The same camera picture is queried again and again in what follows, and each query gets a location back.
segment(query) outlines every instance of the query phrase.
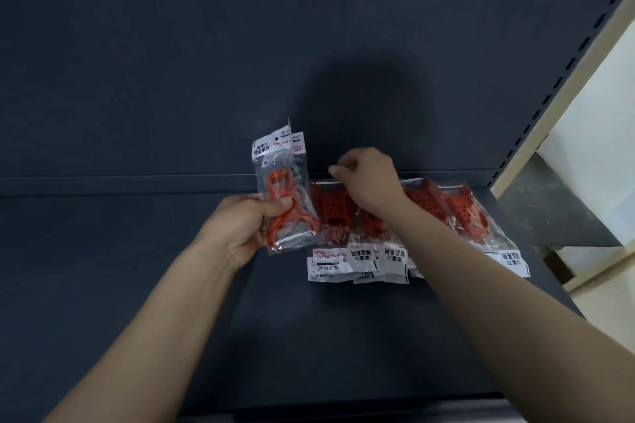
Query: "white wall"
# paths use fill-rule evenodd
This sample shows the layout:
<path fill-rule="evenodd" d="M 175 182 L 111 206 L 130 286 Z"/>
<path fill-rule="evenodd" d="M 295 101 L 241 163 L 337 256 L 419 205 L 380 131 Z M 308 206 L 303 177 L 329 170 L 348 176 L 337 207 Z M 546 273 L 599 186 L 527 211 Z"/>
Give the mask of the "white wall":
<path fill-rule="evenodd" d="M 635 266 L 574 293 L 573 301 L 593 325 L 635 353 Z"/>
<path fill-rule="evenodd" d="M 538 154 L 622 244 L 635 239 L 635 22 Z M 580 248 L 567 249 L 561 257 L 576 274 L 598 260 Z"/>

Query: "stack of packages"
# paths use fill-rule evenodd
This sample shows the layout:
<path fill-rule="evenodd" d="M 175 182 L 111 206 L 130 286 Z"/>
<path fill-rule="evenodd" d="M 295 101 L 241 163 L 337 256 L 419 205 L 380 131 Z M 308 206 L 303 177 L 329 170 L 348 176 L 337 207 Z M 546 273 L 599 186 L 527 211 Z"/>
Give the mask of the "stack of packages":
<path fill-rule="evenodd" d="M 385 222 L 359 208 L 334 180 L 309 180 L 302 132 L 290 124 L 252 145 L 258 192 L 266 200 L 293 198 L 293 206 L 266 228 L 270 254 L 313 247 L 309 281 L 407 284 L 422 278 L 408 251 Z M 465 183 L 437 185 L 426 178 L 402 180 L 406 195 L 473 246 L 529 277 L 516 245 L 489 217 Z"/>

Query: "right hand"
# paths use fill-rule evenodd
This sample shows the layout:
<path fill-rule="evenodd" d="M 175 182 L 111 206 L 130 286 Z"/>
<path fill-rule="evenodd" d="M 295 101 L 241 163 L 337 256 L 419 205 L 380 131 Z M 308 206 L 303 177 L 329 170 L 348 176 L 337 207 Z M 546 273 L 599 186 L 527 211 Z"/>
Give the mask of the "right hand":
<path fill-rule="evenodd" d="M 358 147 L 343 155 L 329 173 L 340 181 L 354 202 L 377 217 L 404 197 L 390 156 L 374 147 Z"/>

